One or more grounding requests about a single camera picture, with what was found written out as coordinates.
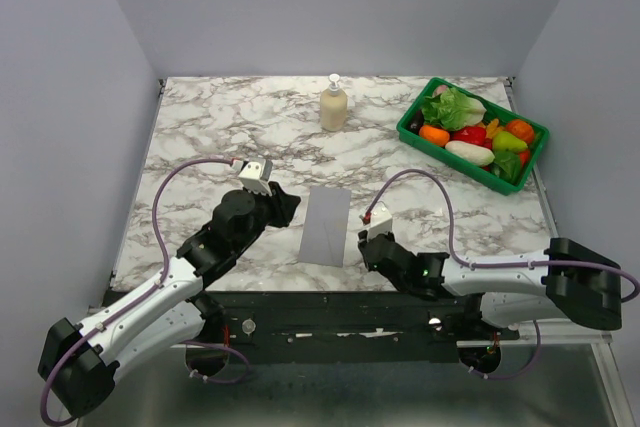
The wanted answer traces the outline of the grey envelope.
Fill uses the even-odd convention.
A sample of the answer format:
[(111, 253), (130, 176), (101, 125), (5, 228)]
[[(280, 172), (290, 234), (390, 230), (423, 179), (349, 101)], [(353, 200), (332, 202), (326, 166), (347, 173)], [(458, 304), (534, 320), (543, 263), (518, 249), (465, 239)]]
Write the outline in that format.
[(342, 267), (351, 191), (344, 188), (311, 188), (299, 248), (298, 261)]

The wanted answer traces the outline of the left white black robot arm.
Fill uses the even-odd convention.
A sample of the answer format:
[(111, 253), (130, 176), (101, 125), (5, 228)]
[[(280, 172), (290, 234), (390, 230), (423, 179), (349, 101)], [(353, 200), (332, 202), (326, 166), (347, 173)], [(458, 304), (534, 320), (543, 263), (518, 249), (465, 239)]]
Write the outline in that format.
[(220, 309), (206, 288), (221, 279), (268, 227), (284, 228), (300, 197), (276, 182), (264, 194), (227, 192), (199, 231), (184, 241), (163, 269), (98, 313), (72, 323), (62, 318), (45, 338), (37, 372), (45, 382), (42, 420), (55, 395), (72, 420), (104, 402), (137, 363), (182, 342), (214, 340), (222, 327)]

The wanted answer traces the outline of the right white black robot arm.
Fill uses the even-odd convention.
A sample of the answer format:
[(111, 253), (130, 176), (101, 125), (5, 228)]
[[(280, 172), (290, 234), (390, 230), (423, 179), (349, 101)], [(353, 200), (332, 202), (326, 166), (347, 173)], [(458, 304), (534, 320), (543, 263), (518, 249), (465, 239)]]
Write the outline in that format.
[(495, 327), (530, 320), (566, 318), (595, 330), (622, 327), (620, 266), (568, 238), (553, 238), (544, 250), (515, 257), (466, 258), (413, 253), (392, 233), (358, 233), (368, 270), (405, 294), (429, 301), (474, 297), (460, 326), (480, 339)]

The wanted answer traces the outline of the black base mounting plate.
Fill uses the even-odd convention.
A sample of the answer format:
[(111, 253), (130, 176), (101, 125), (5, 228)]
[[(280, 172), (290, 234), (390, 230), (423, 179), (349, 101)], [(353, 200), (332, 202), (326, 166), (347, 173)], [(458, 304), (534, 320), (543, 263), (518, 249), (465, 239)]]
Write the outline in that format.
[(174, 343), (229, 342), (254, 364), (456, 363), (458, 345), (515, 339), (486, 323), (477, 295), (427, 301), (398, 292), (224, 292), (180, 303), (106, 362), (153, 357)]

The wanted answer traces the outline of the white toy radish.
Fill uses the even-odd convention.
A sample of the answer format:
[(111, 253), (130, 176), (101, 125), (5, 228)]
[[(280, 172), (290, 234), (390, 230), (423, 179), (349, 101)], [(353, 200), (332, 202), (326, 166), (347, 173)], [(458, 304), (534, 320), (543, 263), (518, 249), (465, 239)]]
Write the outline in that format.
[(489, 166), (495, 159), (492, 150), (464, 141), (450, 141), (445, 150), (478, 167)]

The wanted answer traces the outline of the orange toy fruit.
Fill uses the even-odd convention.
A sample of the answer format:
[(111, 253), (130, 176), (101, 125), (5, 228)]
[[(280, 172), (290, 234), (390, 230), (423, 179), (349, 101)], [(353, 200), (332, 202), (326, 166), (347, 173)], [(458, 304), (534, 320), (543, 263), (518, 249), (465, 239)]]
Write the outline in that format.
[(441, 148), (444, 148), (450, 141), (450, 133), (448, 131), (430, 125), (423, 125), (418, 135), (422, 139)]

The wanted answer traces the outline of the green toy leaf vegetable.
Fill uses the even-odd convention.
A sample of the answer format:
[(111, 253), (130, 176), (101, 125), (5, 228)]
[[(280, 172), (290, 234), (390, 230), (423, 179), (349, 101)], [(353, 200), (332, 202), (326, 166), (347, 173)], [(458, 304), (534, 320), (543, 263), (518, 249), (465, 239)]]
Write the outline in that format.
[(497, 151), (494, 153), (494, 161), (489, 171), (499, 179), (515, 184), (522, 170), (520, 156), (509, 151)]

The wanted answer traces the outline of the green plastic basket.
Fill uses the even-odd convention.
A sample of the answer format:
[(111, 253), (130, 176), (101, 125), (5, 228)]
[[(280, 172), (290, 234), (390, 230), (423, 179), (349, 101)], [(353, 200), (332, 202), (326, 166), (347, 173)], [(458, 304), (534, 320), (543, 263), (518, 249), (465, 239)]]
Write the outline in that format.
[(397, 124), (399, 139), (503, 195), (519, 192), (549, 130), (441, 78)]

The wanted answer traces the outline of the red toy pepper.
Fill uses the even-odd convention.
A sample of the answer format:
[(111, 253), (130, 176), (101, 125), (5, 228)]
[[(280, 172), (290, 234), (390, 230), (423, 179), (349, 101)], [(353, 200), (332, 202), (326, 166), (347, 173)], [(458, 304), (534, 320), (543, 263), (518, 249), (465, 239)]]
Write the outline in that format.
[(486, 140), (486, 129), (480, 126), (467, 126), (451, 134), (450, 141), (460, 141), (483, 146)]

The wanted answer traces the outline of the dark toy eggplant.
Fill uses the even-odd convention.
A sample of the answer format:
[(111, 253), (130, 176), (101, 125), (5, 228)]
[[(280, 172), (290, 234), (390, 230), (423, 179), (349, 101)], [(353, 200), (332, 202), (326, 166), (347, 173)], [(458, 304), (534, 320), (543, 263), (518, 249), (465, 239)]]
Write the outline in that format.
[(408, 129), (412, 132), (418, 132), (423, 125), (424, 119), (420, 116), (416, 116), (411, 120)]

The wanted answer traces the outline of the green toy pear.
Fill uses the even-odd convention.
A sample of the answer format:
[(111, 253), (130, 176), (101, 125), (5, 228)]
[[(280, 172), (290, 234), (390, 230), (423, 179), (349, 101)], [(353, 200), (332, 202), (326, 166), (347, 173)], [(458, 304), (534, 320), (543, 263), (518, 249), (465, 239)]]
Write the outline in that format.
[(494, 152), (511, 152), (520, 154), (527, 149), (528, 144), (525, 141), (507, 131), (500, 131), (492, 139), (492, 150)]

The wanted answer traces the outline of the yellow toy pepper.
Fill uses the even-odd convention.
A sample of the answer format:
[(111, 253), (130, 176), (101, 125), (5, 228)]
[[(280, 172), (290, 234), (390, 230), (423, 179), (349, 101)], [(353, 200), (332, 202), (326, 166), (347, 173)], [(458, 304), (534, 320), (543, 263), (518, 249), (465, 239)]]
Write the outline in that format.
[(504, 126), (498, 118), (491, 120), (486, 126), (486, 139), (494, 139), (496, 135), (504, 130)]

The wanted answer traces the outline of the green toy lettuce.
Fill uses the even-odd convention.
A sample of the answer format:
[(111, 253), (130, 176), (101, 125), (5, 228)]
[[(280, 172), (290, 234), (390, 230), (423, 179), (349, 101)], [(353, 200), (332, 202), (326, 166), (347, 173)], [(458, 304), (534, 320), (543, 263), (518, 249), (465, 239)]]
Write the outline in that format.
[(426, 124), (451, 132), (478, 124), (486, 113), (480, 100), (455, 87), (447, 88), (436, 96), (425, 97), (420, 109)]

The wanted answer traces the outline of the orange toy tomato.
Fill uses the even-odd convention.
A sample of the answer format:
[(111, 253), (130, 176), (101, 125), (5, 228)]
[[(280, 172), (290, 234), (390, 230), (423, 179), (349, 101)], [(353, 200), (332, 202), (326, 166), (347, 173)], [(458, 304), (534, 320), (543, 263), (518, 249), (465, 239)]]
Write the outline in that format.
[(527, 145), (531, 145), (535, 140), (535, 131), (533, 127), (522, 119), (514, 119), (508, 122), (505, 130), (525, 142)]

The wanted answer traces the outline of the aluminium frame rail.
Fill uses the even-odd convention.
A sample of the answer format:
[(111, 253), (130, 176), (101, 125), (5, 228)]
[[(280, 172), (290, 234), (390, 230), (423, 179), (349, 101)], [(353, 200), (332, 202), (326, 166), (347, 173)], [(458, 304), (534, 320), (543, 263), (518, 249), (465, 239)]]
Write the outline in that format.
[[(547, 319), (537, 322), (542, 345), (610, 344), (613, 335), (578, 326), (567, 319)], [(500, 346), (536, 345), (536, 330), (532, 321), (511, 324), (501, 332)]]

